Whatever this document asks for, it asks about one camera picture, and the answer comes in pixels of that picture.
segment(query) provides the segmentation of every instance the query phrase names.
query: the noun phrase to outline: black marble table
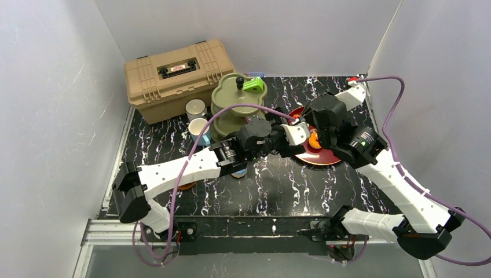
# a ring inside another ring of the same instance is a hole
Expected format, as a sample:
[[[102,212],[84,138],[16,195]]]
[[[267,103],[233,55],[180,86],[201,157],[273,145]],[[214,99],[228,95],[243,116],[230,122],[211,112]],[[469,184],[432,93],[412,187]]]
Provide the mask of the black marble table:
[[[264,78],[268,86],[267,107],[288,111],[330,90],[342,92],[345,77]],[[357,125],[372,126],[366,104],[349,112]],[[186,128],[186,115],[148,125],[135,111],[123,161],[137,165],[162,163],[186,156],[193,144]],[[169,207],[171,192],[157,197]],[[178,191],[176,215],[333,215],[342,205],[377,213],[399,213],[399,209],[369,179],[341,162],[333,166],[309,166],[295,158],[269,155],[251,162],[242,179],[231,176],[199,181]],[[115,215],[109,205],[107,215]]]

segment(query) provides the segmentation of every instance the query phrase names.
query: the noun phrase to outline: table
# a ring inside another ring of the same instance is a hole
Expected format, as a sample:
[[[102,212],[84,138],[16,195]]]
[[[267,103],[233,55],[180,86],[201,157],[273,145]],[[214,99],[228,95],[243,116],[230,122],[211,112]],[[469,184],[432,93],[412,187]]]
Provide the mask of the table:
[[[287,111],[330,91],[345,89],[346,77],[264,78],[268,86],[267,107]],[[373,127],[366,103],[349,112],[350,120]],[[136,165],[162,163],[186,156],[193,141],[186,128],[186,115],[148,125],[135,111],[124,149],[123,161]],[[269,155],[248,165],[242,179],[231,176],[198,181],[178,191],[176,215],[316,216],[334,215],[342,205],[377,213],[400,213],[399,209],[369,179],[346,163],[309,166],[295,158]],[[157,197],[170,206],[171,192]],[[113,201],[100,218],[117,215]]]

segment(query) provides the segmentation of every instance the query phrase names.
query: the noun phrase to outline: robotic arm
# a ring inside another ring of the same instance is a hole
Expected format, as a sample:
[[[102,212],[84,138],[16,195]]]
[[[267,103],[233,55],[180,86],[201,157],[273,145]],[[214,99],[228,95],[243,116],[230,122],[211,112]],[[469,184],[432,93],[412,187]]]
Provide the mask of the robotic arm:
[[[335,156],[372,180],[402,214],[369,213],[344,206],[332,218],[311,223],[311,229],[301,230],[299,235],[312,240],[324,238],[314,234],[339,239],[370,235],[397,242],[418,259],[438,254],[448,245],[450,232],[461,225],[463,218],[410,187],[395,168],[387,142],[371,128],[349,122],[347,112],[365,99],[362,85],[356,82],[350,85],[349,90],[335,96],[323,94],[315,98],[294,122],[273,114],[266,114],[266,120],[251,118],[230,138],[194,154],[179,185],[234,173],[246,168],[247,162],[270,153],[279,153],[282,158],[303,153],[302,143],[310,137],[307,126],[310,124],[317,128],[322,148],[332,150]],[[141,221],[162,238],[169,228],[169,212],[153,198],[174,187],[186,160],[138,168],[131,162],[122,167],[113,186],[120,221]]]

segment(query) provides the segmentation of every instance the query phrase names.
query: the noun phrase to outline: tan toolbox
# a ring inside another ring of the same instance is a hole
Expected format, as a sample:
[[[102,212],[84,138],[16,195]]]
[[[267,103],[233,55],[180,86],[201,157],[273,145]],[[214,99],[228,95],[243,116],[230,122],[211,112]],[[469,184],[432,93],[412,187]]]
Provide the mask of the tan toolbox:
[[[194,98],[210,106],[211,92],[231,72],[235,68],[217,39],[124,65],[128,101],[149,124],[184,114]]]

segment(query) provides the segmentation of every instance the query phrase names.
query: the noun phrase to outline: mug handle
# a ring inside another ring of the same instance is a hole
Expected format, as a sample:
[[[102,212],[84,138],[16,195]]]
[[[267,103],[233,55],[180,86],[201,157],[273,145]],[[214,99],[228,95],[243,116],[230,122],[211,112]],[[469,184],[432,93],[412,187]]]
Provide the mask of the mug handle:
[[[203,140],[204,140],[204,145],[209,147],[211,146],[211,142],[210,142],[210,139],[208,138],[207,135],[203,135]]]

